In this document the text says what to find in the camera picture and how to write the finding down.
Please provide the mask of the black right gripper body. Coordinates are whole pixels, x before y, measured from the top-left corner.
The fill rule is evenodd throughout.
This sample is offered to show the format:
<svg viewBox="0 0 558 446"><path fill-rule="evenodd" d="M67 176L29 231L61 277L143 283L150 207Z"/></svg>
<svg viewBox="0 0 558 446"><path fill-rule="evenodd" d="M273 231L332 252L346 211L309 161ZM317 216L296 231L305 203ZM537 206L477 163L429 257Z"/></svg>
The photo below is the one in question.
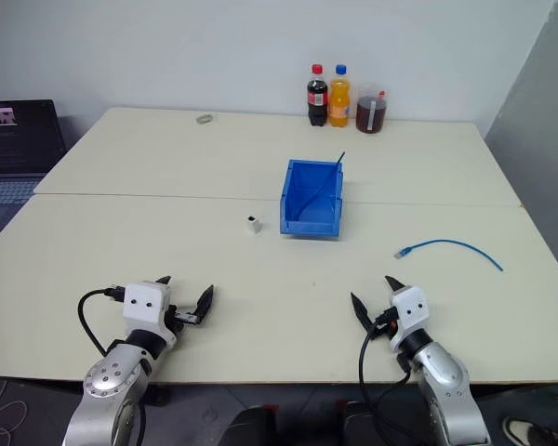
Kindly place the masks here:
<svg viewBox="0 0 558 446"><path fill-rule="evenodd" d="M375 329L373 336L375 338L386 335L391 340L398 331L398 311L396 307L390 307L384 310L375 319Z"/></svg>

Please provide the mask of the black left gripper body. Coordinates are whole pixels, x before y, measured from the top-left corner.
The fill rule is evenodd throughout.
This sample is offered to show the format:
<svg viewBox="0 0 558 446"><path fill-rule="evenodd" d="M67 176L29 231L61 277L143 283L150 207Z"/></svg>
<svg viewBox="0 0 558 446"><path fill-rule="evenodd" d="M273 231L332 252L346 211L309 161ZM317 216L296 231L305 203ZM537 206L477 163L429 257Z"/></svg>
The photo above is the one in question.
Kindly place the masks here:
<svg viewBox="0 0 558 446"><path fill-rule="evenodd" d="M172 333L180 333L185 324L198 325L201 315L198 309L193 312L183 312L175 305L169 305L164 315L164 323Z"/></svg>

